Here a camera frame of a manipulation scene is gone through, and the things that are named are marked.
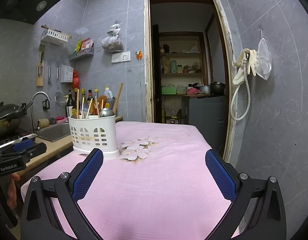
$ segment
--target human hand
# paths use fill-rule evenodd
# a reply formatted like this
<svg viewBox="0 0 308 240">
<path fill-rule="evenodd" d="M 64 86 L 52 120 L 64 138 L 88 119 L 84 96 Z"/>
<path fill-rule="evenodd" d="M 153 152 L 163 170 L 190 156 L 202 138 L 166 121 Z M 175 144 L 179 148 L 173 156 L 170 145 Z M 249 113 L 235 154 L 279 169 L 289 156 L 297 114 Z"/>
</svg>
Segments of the human hand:
<svg viewBox="0 0 308 240">
<path fill-rule="evenodd" d="M 20 180 L 20 176 L 16 173 L 10 174 L 10 183 L 7 187 L 8 199 L 6 201 L 6 204 L 9 206 L 10 209 L 16 208 L 16 186 L 14 182 L 15 180 Z"/>
</svg>

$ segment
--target switch panel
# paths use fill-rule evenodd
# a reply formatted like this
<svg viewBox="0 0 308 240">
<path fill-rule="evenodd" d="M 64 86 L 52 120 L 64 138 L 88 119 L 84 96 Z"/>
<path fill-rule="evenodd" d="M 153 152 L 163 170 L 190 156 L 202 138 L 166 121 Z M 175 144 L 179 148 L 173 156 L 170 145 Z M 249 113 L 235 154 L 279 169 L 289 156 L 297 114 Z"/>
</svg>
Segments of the switch panel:
<svg viewBox="0 0 308 240">
<path fill-rule="evenodd" d="M 131 60 L 131 52 L 126 51 L 121 53 L 121 62 L 123 61 L 130 61 Z"/>
<path fill-rule="evenodd" d="M 116 53 L 112 55 L 112 63 L 121 62 L 121 53 Z"/>
</svg>

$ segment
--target metal bolt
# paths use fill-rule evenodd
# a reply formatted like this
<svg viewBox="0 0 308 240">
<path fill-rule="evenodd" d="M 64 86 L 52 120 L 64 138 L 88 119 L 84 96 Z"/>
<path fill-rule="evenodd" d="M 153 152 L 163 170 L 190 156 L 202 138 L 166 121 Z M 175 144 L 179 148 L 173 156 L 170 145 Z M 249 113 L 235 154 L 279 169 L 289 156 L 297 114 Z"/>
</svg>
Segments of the metal bolt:
<svg viewBox="0 0 308 240">
<path fill-rule="evenodd" d="M 270 176 L 269 180 L 270 180 L 271 182 L 276 182 L 276 181 L 277 181 L 277 179 L 276 179 L 274 176 Z"/>
<path fill-rule="evenodd" d="M 32 182 L 36 182 L 38 181 L 38 176 L 34 176 L 32 179 L 31 179 Z"/>
<path fill-rule="evenodd" d="M 248 178 L 248 175 L 246 173 L 241 173 L 239 176 L 241 177 L 241 179 L 247 179 Z"/>
<path fill-rule="evenodd" d="M 68 173 L 68 172 L 62 172 L 61 175 L 60 175 L 60 177 L 61 177 L 62 179 L 66 179 L 68 176 L 69 176 L 69 173 Z"/>
</svg>

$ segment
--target stainless steel sink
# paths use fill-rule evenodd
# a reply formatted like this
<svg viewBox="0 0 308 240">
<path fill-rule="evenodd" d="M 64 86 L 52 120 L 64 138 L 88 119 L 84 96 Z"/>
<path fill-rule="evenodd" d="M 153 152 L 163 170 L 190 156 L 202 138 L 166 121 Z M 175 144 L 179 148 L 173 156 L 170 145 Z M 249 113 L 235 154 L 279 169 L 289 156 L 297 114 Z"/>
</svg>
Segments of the stainless steel sink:
<svg viewBox="0 0 308 240">
<path fill-rule="evenodd" d="M 56 142 L 67 135 L 71 134 L 70 124 L 68 122 L 58 123 L 36 132 L 38 137 L 50 141 Z"/>
</svg>

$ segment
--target peeling door frame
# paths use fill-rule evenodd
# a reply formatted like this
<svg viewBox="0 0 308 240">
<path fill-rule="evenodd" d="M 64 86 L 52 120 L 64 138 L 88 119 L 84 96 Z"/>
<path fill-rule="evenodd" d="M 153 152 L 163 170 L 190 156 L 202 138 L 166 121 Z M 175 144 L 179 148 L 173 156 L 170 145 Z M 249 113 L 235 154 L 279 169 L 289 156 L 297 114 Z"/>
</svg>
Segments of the peeling door frame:
<svg viewBox="0 0 308 240">
<path fill-rule="evenodd" d="M 231 42 L 230 28 L 228 21 L 222 7 L 220 0 L 212 0 L 215 5 L 217 14 L 220 20 L 220 27 L 222 30 L 222 37 L 225 41 L 226 59 L 228 66 L 228 84 L 232 84 L 233 75 L 235 74 L 234 62 L 233 62 L 233 48 Z M 152 62 L 152 40 L 151 40 L 151 25 L 150 25 L 150 0 L 144 0 L 144 59 L 145 59 L 145 94 L 146 94 L 146 121 L 154 121 L 154 104 L 153 98 L 153 62 Z M 229 85 L 229 102 L 233 97 L 233 86 Z M 237 109 L 237 102 L 234 104 L 234 110 Z M 232 149 L 233 139 L 235 133 L 235 121 L 230 117 L 230 109 L 228 109 L 228 124 L 225 141 L 225 149 L 223 159 L 228 161 L 230 151 Z"/>
</svg>

